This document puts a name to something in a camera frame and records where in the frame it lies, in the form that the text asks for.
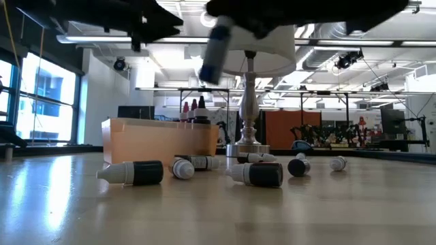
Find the wooden box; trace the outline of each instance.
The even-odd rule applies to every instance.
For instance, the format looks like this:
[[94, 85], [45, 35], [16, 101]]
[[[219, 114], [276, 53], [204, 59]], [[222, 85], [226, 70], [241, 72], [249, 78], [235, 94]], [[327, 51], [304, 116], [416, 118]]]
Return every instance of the wooden box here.
[[187, 122], [112, 118], [102, 122], [104, 161], [160, 160], [176, 154], [215, 156], [219, 127]]

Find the white lamp shade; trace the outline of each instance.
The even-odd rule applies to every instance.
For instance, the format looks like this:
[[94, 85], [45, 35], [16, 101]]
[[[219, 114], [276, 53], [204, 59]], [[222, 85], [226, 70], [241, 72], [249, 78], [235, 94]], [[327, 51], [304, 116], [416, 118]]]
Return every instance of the white lamp shade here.
[[256, 51], [254, 72], [258, 78], [286, 76], [296, 68], [294, 27], [277, 27], [268, 37], [257, 40], [253, 34], [234, 27], [223, 72], [242, 76], [247, 72], [245, 50]]

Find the small bottle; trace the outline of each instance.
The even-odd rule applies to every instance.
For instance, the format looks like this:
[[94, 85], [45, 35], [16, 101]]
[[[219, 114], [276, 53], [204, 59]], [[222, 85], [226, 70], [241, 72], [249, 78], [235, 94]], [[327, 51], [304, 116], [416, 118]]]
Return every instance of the small bottle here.
[[164, 177], [164, 167], [161, 161], [124, 162], [97, 171], [96, 177], [109, 184], [159, 184]]
[[311, 165], [307, 159], [292, 159], [287, 165], [289, 173], [295, 177], [303, 177], [311, 170]]
[[200, 70], [200, 80], [218, 85], [227, 57], [232, 27], [234, 21], [227, 16], [217, 18], [217, 24], [212, 28], [204, 54], [203, 66]]
[[170, 170], [170, 173], [174, 175], [174, 177], [181, 180], [188, 180], [192, 178], [195, 171], [190, 161], [180, 157], [176, 157], [172, 164], [168, 166], [168, 169]]
[[188, 122], [189, 123], [192, 123], [192, 120], [194, 120], [196, 118], [196, 116], [193, 113], [195, 109], [197, 109], [197, 99], [194, 99], [192, 101], [191, 110], [188, 111], [188, 113], [187, 113], [187, 115], [188, 115]]
[[266, 154], [266, 153], [259, 153], [259, 155], [262, 157], [262, 161], [264, 162], [273, 162], [277, 160], [277, 157], [274, 157], [274, 155]]
[[176, 155], [175, 157], [180, 157], [182, 159], [188, 160], [192, 163], [194, 169], [196, 171], [204, 171], [204, 170], [212, 170], [219, 168], [221, 164], [219, 159], [211, 156], [185, 156], [185, 155]]
[[238, 163], [259, 163], [263, 161], [263, 158], [256, 153], [240, 152], [237, 160]]
[[182, 123], [185, 123], [188, 121], [188, 115], [187, 115], [188, 111], [189, 111], [189, 105], [187, 102], [185, 102], [185, 105], [183, 106], [183, 112], [180, 113], [180, 117], [179, 117], [179, 119]]
[[306, 154], [303, 152], [300, 152], [295, 156], [295, 159], [300, 159], [300, 160], [306, 159]]
[[192, 120], [192, 123], [200, 123], [209, 125], [211, 122], [208, 120], [209, 110], [206, 109], [204, 102], [204, 97], [200, 96], [200, 101], [198, 102], [198, 108], [193, 111], [196, 119]]
[[280, 187], [283, 167], [280, 163], [244, 163], [233, 165], [225, 174], [233, 181], [262, 187]]
[[345, 166], [347, 165], [347, 159], [342, 156], [334, 157], [330, 161], [330, 167], [333, 169], [333, 171], [339, 172], [345, 169]]

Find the lamp base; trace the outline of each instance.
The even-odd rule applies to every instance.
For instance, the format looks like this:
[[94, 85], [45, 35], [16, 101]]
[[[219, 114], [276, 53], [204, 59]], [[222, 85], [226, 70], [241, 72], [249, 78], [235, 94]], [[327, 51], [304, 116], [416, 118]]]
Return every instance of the lamp base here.
[[248, 153], [269, 153], [270, 146], [267, 145], [255, 145], [255, 144], [228, 144], [227, 145], [227, 157], [238, 157], [240, 152]]

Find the monitor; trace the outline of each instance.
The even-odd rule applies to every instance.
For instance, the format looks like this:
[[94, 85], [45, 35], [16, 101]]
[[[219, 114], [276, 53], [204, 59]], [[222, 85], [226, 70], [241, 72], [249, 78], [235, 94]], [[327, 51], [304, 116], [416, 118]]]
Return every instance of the monitor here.
[[381, 109], [381, 126], [383, 133], [404, 134], [406, 133], [406, 123], [404, 112], [393, 109]]

